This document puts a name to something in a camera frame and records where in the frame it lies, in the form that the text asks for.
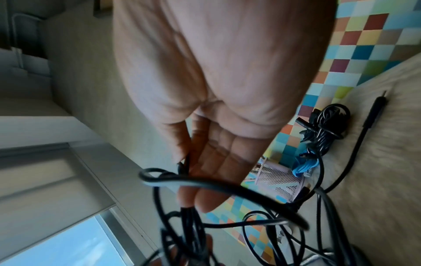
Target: person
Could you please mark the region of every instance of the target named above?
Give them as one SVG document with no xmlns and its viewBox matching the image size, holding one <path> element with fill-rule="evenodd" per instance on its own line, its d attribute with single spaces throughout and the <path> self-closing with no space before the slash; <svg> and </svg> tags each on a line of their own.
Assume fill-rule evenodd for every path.
<svg viewBox="0 0 421 266">
<path fill-rule="evenodd" d="M 192 178 L 240 184 L 296 113 L 335 11 L 335 0 L 115 0 L 115 58 L 174 160 L 189 154 Z M 177 197 L 209 212 L 229 195 L 181 187 Z"/>
</svg>

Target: tangled cable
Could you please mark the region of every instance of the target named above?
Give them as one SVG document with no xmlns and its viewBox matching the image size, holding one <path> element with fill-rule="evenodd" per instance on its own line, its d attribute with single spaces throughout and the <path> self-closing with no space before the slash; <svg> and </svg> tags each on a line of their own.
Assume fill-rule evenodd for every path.
<svg viewBox="0 0 421 266">
<path fill-rule="evenodd" d="M 340 217 L 334 207 L 333 202 L 327 196 L 327 193 L 332 191 L 349 173 L 351 167 L 354 164 L 356 155 L 361 146 L 361 143 L 368 131 L 372 127 L 375 119 L 379 116 L 381 110 L 386 105 L 385 97 L 378 97 L 370 110 L 366 122 L 364 123 L 363 129 L 360 136 L 355 144 L 355 147 L 351 153 L 347 166 L 337 178 L 337 180 L 330 185 L 326 190 L 321 188 L 321 183 L 324 177 L 324 164 L 322 155 L 327 152 L 334 139 L 341 139 L 341 133 L 343 125 L 346 122 L 339 122 L 338 119 L 348 120 L 350 112 L 348 108 L 340 104 L 332 104 L 323 109 L 315 121 L 309 123 L 307 138 L 312 140 L 312 145 L 308 146 L 308 152 L 313 154 L 320 163 L 320 173 L 316 185 L 313 189 L 301 198 L 297 198 L 292 203 L 281 204 L 271 198 L 263 196 L 257 192 L 249 190 L 239 185 L 233 185 L 225 181 L 217 181 L 210 178 L 192 178 L 188 176 L 189 160 L 185 161 L 185 164 L 178 164 L 178 174 L 171 173 L 159 168 L 144 169 L 139 173 L 140 179 L 146 185 L 153 187 L 153 200 L 162 222 L 161 228 L 161 242 L 162 249 L 154 252 L 144 263 L 143 266 L 148 265 L 158 255 L 161 256 L 162 265 L 180 266 L 181 261 L 188 260 L 191 265 L 211 265 L 211 260 L 215 265 L 218 265 L 218 260 L 215 255 L 206 246 L 206 234 L 205 228 L 231 228 L 231 227 L 242 227 L 243 236 L 246 245 L 254 255 L 254 257 L 264 266 L 270 264 L 264 261 L 253 249 L 245 230 L 245 226 L 263 225 L 266 227 L 268 239 L 272 244 L 275 263 L 277 266 L 305 266 L 312 263 L 314 260 L 322 258 L 328 265 L 371 265 L 364 254 L 356 247 L 352 246 L 346 236 L 345 230 L 341 223 Z M 339 108 L 341 108 L 345 114 L 341 114 Z M 153 177 L 151 174 L 159 173 L 158 177 Z M 181 208 L 180 211 L 171 211 L 165 214 L 161 199 L 159 196 L 159 190 L 161 186 L 168 186 L 171 184 L 177 184 L 180 186 L 192 186 L 215 190 L 223 192 L 229 195 L 235 195 L 248 199 L 263 207 L 263 211 L 251 211 L 247 213 L 242 222 L 226 223 L 226 224 L 212 224 L 203 223 L 200 216 L 194 207 L 192 208 Z M 300 215 L 296 213 L 296 210 L 311 198 L 314 194 L 317 194 L 317 215 L 316 215 L 316 230 L 317 230 L 317 243 L 318 248 L 312 248 L 306 245 L 304 230 L 309 229 L 309 225 Z M 323 249 L 321 244 L 321 202 L 324 203 L 328 225 L 332 238 L 332 249 Z M 252 216 L 263 216 L 265 220 L 248 220 Z M 175 232 L 174 228 L 170 224 L 169 220 L 179 218 L 182 221 L 183 235 L 179 236 Z M 285 223 L 293 223 L 300 230 L 300 239 L 293 237 L 283 226 Z M 276 226 L 279 226 L 284 233 L 289 247 L 291 249 L 293 263 L 288 264 L 282 251 L 278 246 Z M 299 245 L 298 253 L 295 249 L 294 243 Z M 170 247 L 175 245 L 177 247 L 176 255 L 171 255 Z M 312 255 L 304 258 L 305 249 L 309 250 Z"/>
</svg>

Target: roller shade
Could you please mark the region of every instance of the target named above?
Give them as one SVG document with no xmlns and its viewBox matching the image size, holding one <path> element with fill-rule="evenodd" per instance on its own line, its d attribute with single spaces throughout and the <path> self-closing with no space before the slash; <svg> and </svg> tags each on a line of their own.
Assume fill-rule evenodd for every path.
<svg viewBox="0 0 421 266">
<path fill-rule="evenodd" d="M 113 205 L 69 149 L 0 157 L 0 262 Z"/>
</svg>

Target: cable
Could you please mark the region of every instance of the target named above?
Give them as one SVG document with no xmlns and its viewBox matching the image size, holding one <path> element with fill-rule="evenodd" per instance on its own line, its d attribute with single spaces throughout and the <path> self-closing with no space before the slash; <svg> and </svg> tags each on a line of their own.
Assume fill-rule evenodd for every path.
<svg viewBox="0 0 421 266">
<path fill-rule="evenodd" d="M 312 261 L 322 258 L 326 264 L 329 265 L 349 265 L 355 266 L 356 260 L 354 257 L 354 248 L 349 243 L 346 236 L 345 230 L 339 218 L 339 215 L 333 205 L 332 200 L 327 196 L 327 193 L 332 191 L 349 173 L 351 170 L 358 150 L 363 142 L 363 139 L 369 128 L 372 127 L 375 120 L 379 117 L 381 110 L 386 105 L 385 97 L 378 97 L 373 104 L 372 109 L 364 123 L 361 134 L 355 144 L 355 147 L 351 153 L 349 162 L 341 175 L 333 182 L 328 189 L 324 190 L 321 188 L 323 182 L 325 168 L 323 164 L 322 156 L 329 150 L 330 145 L 335 139 L 341 139 L 344 128 L 346 125 L 344 120 L 348 120 L 350 112 L 348 108 L 340 104 L 332 104 L 317 113 L 316 116 L 311 118 L 311 122 L 303 123 L 308 127 L 304 132 L 305 138 L 310 140 L 310 145 L 307 147 L 308 155 L 313 156 L 319 161 L 320 173 L 316 185 L 309 193 L 299 199 L 296 199 L 292 203 L 281 204 L 274 201 L 271 198 L 263 196 L 259 193 L 251 191 L 242 186 L 233 185 L 225 181 L 217 181 L 210 178 L 194 178 L 188 176 L 189 169 L 189 158 L 187 157 L 185 163 L 178 164 L 178 174 L 167 172 L 159 168 L 144 169 L 139 173 L 140 179 L 149 186 L 153 187 L 153 200 L 158 212 L 158 216 L 162 222 L 161 228 L 161 242 L 162 249 L 155 251 L 150 258 L 146 260 L 142 265 L 148 265 L 154 258 L 159 254 L 163 254 L 162 257 L 163 265 L 179 266 L 183 259 L 189 261 L 192 265 L 206 265 L 210 266 L 210 261 L 213 261 L 215 265 L 218 265 L 218 260 L 215 255 L 206 246 L 206 234 L 205 228 L 232 228 L 241 227 L 245 243 L 252 255 L 257 259 L 260 264 L 264 266 L 270 266 L 269 263 L 264 261 L 253 249 L 247 234 L 245 226 L 252 225 L 263 225 L 266 227 L 266 232 L 273 246 L 273 252 L 275 255 L 276 266 L 304 266 L 308 265 Z M 158 177 L 152 177 L 151 173 L 159 173 Z M 170 184 L 177 184 L 180 186 L 193 186 L 206 189 L 212 189 L 218 192 L 223 192 L 231 195 L 236 195 L 245 199 L 248 199 L 263 207 L 263 211 L 251 211 L 247 213 L 242 222 L 227 223 L 227 224 L 211 224 L 202 223 L 197 210 L 194 207 L 181 208 L 180 211 L 171 211 L 167 214 L 164 213 L 162 208 L 161 199 L 159 196 L 159 190 L 161 186 L 168 186 Z M 317 194 L 317 210 L 316 210 L 316 231 L 317 231 L 317 242 L 318 248 L 312 248 L 306 245 L 304 230 L 308 230 L 308 223 L 296 213 L 296 210 L 301 206 L 302 203 L 310 199 L 314 194 Z M 323 249 L 321 243 L 321 203 L 324 203 L 329 229 L 332 238 L 333 253 L 326 252 Z M 265 220 L 252 220 L 248 221 L 248 218 L 252 216 L 263 216 Z M 178 236 L 174 228 L 170 224 L 170 219 L 179 218 L 182 221 L 183 235 Z M 300 230 L 300 240 L 293 237 L 283 226 L 283 224 L 291 222 L 298 226 Z M 279 226 L 283 231 L 293 257 L 293 263 L 288 264 L 281 249 L 278 246 L 277 234 L 275 227 Z M 297 243 L 300 248 L 298 253 L 296 252 L 293 242 Z M 175 245 L 177 253 L 174 258 L 171 257 L 170 246 Z M 307 249 L 314 253 L 316 256 L 311 255 L 304 258 L 304 250 Z"/>
</svg>

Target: sky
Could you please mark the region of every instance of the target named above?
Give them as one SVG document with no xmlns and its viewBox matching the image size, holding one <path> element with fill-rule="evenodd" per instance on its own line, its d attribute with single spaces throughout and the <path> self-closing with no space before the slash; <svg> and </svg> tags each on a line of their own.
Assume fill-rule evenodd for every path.
<svg viewBox="0 0 421 266">
<path fill-rule="evenodd" d="M 0 263 L 0 266 L 125 266 L 95 217 Z"/>
</svg>

